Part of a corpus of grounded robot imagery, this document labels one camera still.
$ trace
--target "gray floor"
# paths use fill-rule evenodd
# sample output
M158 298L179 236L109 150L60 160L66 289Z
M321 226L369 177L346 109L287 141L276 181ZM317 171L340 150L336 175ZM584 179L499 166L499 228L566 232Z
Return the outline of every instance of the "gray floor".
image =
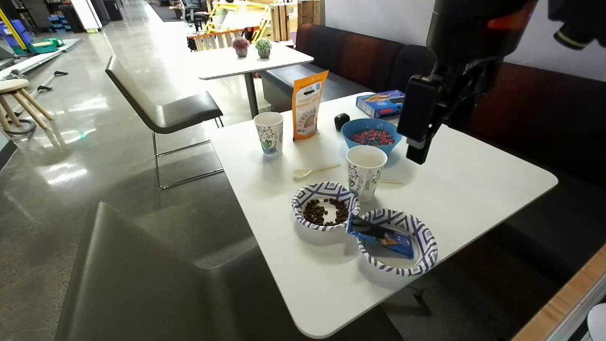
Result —
M223 111L225 126L249 120L244 82L196 80L185 23L160 23L139 0L126 0L122 16L124 22L100 35L79 35L77 48L30 76L37 86L54 71L67 73L37 97L56 118L52 133L37 130L31 139L14 141L18 150L0 173L1 341L52 340L79 232L98 202L196 262L249 238L225 177L164 194L155 190L149 131L102 71L115 54L156 103L206 90ZM213 124L204 124L160 139L160 147L202 141L211 130ZM200 167L217 167L210 148L174 160L164 177ZM384 306L405 340L497 340L522 325L492 296L480 296L482 289L467 281L473 275L461 268L439 270ZM416 291L424 292L424 306L414 300Z

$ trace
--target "food box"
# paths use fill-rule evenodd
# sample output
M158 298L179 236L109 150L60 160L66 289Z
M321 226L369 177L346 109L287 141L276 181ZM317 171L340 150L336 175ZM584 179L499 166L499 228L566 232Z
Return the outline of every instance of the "food box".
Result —
M397 116L401 112L401 103L403 94L397 90L374 95L361 95L355 99L355 107L369 118Z

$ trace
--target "white paper cup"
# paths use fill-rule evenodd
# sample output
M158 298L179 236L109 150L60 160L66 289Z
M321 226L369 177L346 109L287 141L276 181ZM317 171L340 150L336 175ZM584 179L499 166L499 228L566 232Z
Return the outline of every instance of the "white paper cup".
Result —
M346 152L348 190L357 202L374 198L380 169L386 162L386 154L374 147L353 147Z
M261 112L253 118L261 150L266 158L274 158L281 150L281 116L278 112Z

